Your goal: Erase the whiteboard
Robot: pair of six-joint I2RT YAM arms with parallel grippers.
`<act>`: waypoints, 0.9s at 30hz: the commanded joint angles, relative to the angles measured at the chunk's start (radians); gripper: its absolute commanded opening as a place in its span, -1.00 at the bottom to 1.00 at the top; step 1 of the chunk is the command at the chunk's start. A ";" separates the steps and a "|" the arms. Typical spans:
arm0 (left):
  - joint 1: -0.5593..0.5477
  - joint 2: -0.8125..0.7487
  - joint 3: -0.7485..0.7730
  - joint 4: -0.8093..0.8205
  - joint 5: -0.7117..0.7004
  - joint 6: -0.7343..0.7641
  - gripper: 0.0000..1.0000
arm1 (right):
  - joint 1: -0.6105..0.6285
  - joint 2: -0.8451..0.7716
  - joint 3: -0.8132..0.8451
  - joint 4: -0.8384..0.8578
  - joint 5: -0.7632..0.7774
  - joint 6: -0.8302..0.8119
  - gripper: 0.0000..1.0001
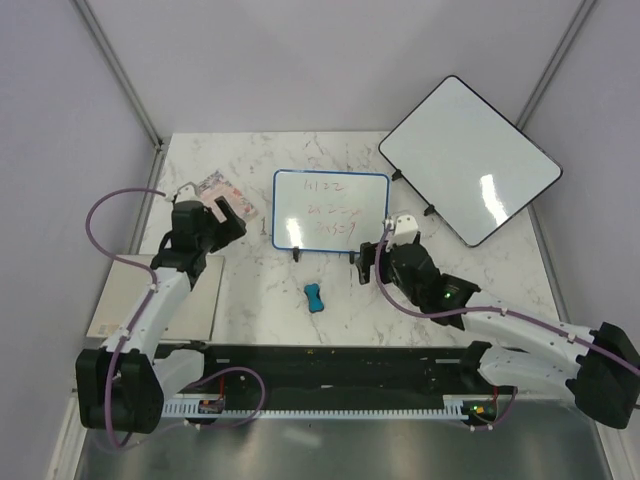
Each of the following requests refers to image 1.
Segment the blue bone-shaped eraser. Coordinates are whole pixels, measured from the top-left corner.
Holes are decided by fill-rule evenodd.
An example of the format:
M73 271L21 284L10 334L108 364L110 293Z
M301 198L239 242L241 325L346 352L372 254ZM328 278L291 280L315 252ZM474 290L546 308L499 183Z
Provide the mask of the blue bone-shaped eraser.
M320 286L317 283L308 284L303 289L308 301L310 313L322 312L325 308L320 295Z

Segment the small blue-framed whiteboard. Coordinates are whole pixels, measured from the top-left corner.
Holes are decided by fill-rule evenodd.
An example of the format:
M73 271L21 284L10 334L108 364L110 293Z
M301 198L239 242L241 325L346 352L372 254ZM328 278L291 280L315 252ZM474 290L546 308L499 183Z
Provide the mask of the small blue-framed whiteboard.
M382 173L277 170L273 247L349 253L378 241L389 212L390 184Z

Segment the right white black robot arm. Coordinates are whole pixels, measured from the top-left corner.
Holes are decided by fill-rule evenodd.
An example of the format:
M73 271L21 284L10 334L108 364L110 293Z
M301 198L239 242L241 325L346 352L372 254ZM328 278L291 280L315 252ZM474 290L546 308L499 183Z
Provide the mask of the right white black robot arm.
M442 273L417 241L389 247L365 242L355 261L361 284L397 287L411 307L402 313L493 338L474 342L458 381L477 394L490 385L542 390L572 400L592 420L623 430L639 399L639 352L618 326L552 323L521 313L478 285Z

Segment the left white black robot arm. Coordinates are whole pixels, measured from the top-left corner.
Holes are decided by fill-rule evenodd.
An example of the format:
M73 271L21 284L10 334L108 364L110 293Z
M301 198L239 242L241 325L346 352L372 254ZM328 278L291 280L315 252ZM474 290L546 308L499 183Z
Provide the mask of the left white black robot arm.
M218 219L199 200L175 202L171 228L144 266L149 282L132 312L98 348L85 348L75 363L80 420L88 429L152 433L167 400L188 385L208 393L219 369L202 352L177 349L164 359L155 353L176 311L205 271L208 255L246 233L245 221L222 196Z

